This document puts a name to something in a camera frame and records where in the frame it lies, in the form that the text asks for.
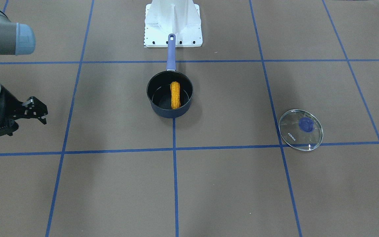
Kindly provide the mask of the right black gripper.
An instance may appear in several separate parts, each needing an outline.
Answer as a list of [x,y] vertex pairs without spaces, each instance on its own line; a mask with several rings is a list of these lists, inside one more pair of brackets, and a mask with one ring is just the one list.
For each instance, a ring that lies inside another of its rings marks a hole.
[[22,103],[8,90],[2,89],[0,93],[0,137],[12,136],[18,130],[19,125],[14,118],[14,115],[17,114],[19,118],[37,119],[46,125],[48,107],[35,96],[29,97]]

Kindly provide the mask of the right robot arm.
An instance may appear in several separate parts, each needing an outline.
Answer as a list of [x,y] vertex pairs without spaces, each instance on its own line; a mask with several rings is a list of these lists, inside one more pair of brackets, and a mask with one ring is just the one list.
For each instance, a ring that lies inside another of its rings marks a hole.
[[[36,38],[30,26],[12,22],[0,9],[0,55],[30,55]],[[19,128],[18,119],[37,119],[46,124],[47,105],[34,96],[19,101],[0,84],[0,137],[12,136]]]

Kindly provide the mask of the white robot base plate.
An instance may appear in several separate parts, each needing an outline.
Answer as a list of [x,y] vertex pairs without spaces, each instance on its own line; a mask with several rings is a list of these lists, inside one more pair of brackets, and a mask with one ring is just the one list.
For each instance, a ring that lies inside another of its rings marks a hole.
[[192,0],[153,0],[145,6],[143,46],[167,47],[169,34],[176,47],[201,47],[200,6]]

